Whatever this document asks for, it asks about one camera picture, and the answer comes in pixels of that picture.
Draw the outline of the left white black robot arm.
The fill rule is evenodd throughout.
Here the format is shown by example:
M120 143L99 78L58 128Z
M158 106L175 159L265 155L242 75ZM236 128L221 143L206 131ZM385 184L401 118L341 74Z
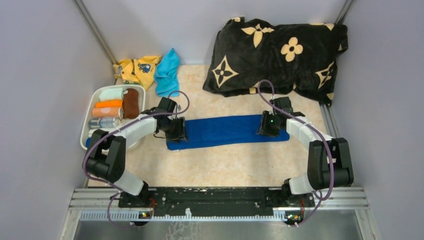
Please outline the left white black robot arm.
M188 141L185 118L177 115L177 103L163 97L158 106L143 111L122 127L113 131L95 130L82 163L84 174L130 195L136 206L146 206L150 200L149 185L126 170L127 149L158 132L164 132L168 142Z

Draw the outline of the brown towel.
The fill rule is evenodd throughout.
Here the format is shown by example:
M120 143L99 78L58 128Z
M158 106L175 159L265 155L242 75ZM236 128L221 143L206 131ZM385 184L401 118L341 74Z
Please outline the brown towel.
M135 119L139 114L139 92L133 88L128 88L123 92L123 118Z

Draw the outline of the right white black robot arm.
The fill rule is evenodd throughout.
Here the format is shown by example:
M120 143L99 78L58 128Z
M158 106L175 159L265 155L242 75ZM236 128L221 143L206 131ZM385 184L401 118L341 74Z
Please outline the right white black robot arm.
M263 111L258 135L277 137L281 131L296 138L308 151L307 170L288 178L282 185L281 199L295 206L303 194L346 187L353 183L354 173L349 143L319 131L302 112L295 112L289 97L271 99L272 111Z

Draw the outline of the light blue towel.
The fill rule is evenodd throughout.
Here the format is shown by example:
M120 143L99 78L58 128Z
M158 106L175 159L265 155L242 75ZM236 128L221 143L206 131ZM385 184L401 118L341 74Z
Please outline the light blue towel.
M156 83L155 93L158 97L179 96L180 83L178 80L178 68L180 58L172 48L160 61L154 73Z

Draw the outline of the dark blue towel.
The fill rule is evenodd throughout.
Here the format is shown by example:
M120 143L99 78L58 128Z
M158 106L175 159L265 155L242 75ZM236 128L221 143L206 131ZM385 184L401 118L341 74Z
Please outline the dark blue towel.
M231 144L286 142L290 139L285 130L278 136L257 134L260 114L200 118L185 122L187 141L166 142L168 150L208 148Z

